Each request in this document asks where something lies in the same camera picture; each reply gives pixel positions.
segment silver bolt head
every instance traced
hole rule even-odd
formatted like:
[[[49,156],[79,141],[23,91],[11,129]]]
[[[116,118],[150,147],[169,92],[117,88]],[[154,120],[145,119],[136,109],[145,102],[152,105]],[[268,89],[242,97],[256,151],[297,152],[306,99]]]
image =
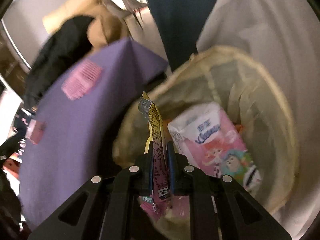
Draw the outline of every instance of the silver bolt head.
[[[193,166],[191,166],[191,165],[188,165],[188,166],[184,167],[184,170],[186,172],[193,172],[195,170],[195,168]]]
[[[224,176],[222,177],[222,180],[223,180],[224,182],[231,182],[231,181],[232,181],[232,177],[229,176],[229,175],[224,175]]]
[[[100,181],[101,181],[101,177],[100,176],[94,176],[91,179],[91,182],[94,183],[94,184],[99,183]]]
[[[138,172],[138,171],[139,171],[139,167],[138,167],[138,166],[131,166],[131,167],[129,168],[129,171],[130,171],[130,172]]]

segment purple cloth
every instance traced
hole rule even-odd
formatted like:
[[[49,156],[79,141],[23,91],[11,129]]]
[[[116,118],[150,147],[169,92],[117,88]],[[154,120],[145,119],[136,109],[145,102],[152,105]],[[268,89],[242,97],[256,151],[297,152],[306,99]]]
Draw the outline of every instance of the purple cloth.
[[[31,229],[43,222],[92,176],[105,131],[168,63],[125,38],[87,57],[102,67],[89,94],[71,101],[63,74],[40,101],[36,120],[46,122],[38,145],[26,143],[20,168],[20,200]]]

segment beige bin liner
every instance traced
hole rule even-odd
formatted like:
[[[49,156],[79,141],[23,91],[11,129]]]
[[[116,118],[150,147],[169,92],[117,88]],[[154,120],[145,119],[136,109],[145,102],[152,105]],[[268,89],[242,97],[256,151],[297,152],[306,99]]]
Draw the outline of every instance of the beige bin liner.
[[[255,198],[270,213],[285,204],[297,173],[298,147],[292,111],[263,65],[238,49],[216,46],[183,64],[148,96],[163,120],[191,105],[218,102],[232,122],[244,126],[241,136],[263,178]],[[148,137],[137,101],[114,142],[115,162],[123,168],[132,165],[144,153]]]

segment pink tissue package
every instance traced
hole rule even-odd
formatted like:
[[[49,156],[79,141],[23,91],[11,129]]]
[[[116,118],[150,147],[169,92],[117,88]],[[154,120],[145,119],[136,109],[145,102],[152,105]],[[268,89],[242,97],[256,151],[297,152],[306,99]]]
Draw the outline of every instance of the pink tissue package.
[[[189,108],[168,124],[180,154],[207,175],[231,175],[247,191],[259,188],[261,177],[226,112],[217,103]]]

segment white sheet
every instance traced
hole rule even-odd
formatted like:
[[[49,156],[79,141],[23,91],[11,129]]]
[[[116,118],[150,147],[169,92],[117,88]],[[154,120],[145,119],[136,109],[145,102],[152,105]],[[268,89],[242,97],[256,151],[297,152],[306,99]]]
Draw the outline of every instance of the white sheet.
[[[238,47],[263,63],[292,107],[300,173],[274,217],[300,239],[320,210],[320,22],[306,0],[217,0],[197,48],[213,45]]]

